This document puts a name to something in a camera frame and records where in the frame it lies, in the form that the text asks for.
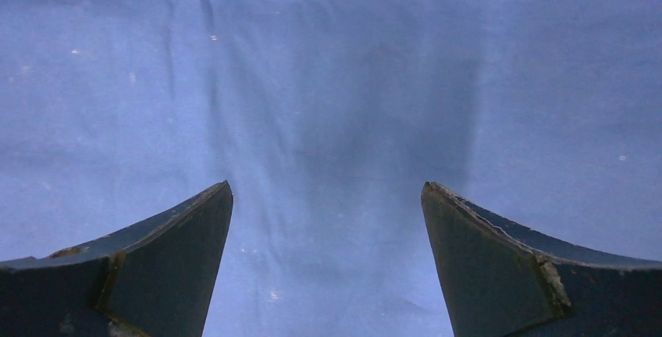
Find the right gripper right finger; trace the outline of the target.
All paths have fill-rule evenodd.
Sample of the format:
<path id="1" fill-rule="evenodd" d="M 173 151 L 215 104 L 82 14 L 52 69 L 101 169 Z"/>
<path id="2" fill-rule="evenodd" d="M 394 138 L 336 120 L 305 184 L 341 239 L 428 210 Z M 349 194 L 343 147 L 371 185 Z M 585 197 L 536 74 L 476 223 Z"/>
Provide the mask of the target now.
<path id="1" fill-rule="evenodd" d="M 660 262 L 545 235 L 438 183 L 421 203 L 456 336 L 660 335 Z"/>

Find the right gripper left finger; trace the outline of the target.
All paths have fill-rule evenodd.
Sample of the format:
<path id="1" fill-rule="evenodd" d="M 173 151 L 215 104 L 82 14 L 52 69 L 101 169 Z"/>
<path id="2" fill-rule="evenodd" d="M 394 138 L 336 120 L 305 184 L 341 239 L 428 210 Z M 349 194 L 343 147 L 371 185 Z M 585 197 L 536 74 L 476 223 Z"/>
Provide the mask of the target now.
<path id="1" fill-rule="evenodd" d="M 106 236 L 3 261 L 2 335 L 201 335 L 232 210 L 221 182 Z"/>

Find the blue surgical drape cloth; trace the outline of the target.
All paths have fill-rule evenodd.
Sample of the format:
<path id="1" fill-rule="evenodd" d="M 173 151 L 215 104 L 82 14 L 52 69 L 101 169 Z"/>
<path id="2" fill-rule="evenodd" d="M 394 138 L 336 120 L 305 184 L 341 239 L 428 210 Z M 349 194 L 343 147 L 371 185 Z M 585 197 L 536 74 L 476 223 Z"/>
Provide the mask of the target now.
<path id="1" fill-rule="evenodd" d="M 449 336 L 420 194 L 661 258 L 661 0 L 1 0 L 1 257 L 228 181 L 207 336 Z"/>

